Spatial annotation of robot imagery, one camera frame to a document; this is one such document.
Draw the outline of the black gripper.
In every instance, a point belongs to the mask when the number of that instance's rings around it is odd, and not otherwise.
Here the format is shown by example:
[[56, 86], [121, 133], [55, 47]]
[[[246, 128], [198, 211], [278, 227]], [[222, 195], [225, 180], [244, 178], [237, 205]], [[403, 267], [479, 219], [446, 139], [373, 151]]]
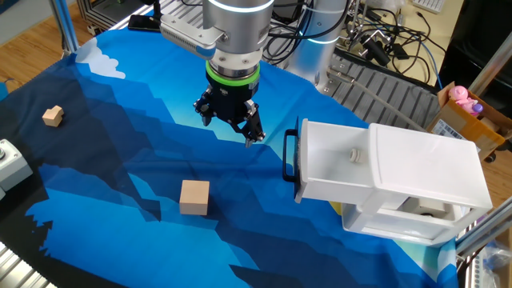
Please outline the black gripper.
[[266, 134], [262, 129], [258, 104], [252, 100], [258, 91], [259, 78], [238, 86], [235, 81], [225, 84], [213, 78], [208, 78], [208, 82], [209, 88], [194, 103], [203, 125], [208, 126], [214, 117], [229, 123], [244, 122], [243, 128], [238, 129], [246, 139], [245, 147], [262, 142]]

